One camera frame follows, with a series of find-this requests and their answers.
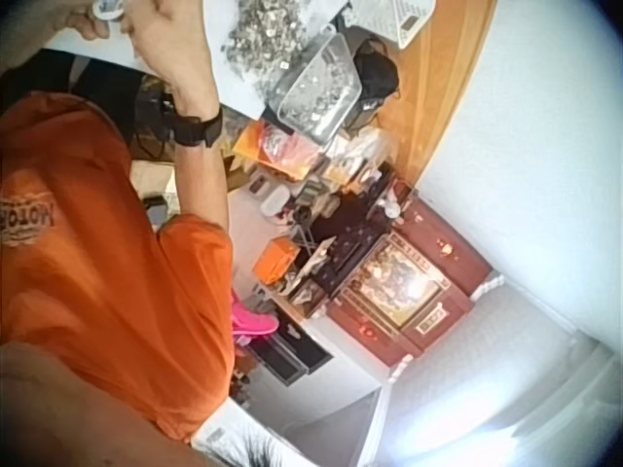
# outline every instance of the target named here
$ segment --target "orange t-shirt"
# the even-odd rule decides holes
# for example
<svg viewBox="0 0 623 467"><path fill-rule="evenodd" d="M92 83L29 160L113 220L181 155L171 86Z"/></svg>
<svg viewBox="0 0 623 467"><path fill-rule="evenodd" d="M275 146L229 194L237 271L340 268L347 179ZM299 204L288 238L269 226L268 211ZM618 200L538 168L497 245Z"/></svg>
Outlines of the orange t-shirt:
<svg viewBox="0 0 623 467"><path fill-rule="evenodd" d="M1 342L39 345L187 442L228 394L232 246L183 215L154 234L98 110L34 94L0 120Z"/></svg>

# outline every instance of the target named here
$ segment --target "black wristwatch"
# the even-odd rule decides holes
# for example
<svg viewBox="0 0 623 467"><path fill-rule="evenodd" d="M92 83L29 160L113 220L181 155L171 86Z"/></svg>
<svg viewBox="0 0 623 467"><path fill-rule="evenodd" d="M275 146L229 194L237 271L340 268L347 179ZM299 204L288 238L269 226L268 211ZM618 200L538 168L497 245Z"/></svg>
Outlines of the black wristwatch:
<svg viewBox="0 0 623 467"><path fill-rule="evenodd" d="M223 131L223 110L212 120L202 122L199 117L182 117L175 111L170 94L163 96L163 112L166 125L170 130L170 138L177 144L197 147L202 143L211 148Z"/></svg>

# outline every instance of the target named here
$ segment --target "clear plastic container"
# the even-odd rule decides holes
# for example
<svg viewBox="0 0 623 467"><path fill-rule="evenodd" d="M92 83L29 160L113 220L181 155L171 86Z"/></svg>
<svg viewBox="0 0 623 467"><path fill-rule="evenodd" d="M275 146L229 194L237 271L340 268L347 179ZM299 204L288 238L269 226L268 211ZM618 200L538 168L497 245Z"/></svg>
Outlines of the clear plastic container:
<svg viewBox="0 0 623 467"><path fill-rule="evenodd" d="M327 26L275 87L269 105L279 120L323 146L361 94L347 41Z"/></svg>

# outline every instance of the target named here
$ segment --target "black watch strap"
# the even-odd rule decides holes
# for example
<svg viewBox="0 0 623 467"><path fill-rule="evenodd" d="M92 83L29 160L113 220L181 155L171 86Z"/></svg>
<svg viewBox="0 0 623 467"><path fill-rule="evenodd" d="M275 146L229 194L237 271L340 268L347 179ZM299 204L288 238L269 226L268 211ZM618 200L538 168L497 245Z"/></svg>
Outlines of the black watch strap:
<svg viewBox="0 0 623 467"><path fill-rule="evenodd" d="M175 142L182 146L196 147L205 143L210 148L223 131L223 110L219 109L218 115L207 122L175 113L171 119L171 130Z"/></svg>

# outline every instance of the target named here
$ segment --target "white table surface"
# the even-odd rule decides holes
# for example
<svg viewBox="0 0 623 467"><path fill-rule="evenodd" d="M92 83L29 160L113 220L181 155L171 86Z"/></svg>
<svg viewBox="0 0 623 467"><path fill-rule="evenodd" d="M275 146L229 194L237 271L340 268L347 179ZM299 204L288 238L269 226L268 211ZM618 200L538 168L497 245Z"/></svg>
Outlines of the white table surface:
<svg viewBox="0 0 623 467"><path fill-rule="evenodd" d="M346 2L347 0L311 0L303 14L303 22L308 32L319 32ZM212 51L212 67L221 103L258 120L266 107L263 98L253 87L252 80L243 79L232 70L221 51L221 46L236 25L238 0L203 0L203 3L206 36ZM121 33L116 22L111 23L108 40L85 41L76 31L68 29L59 32L46 47L153 73L142 59L134 56L129 38Z"/></svg>

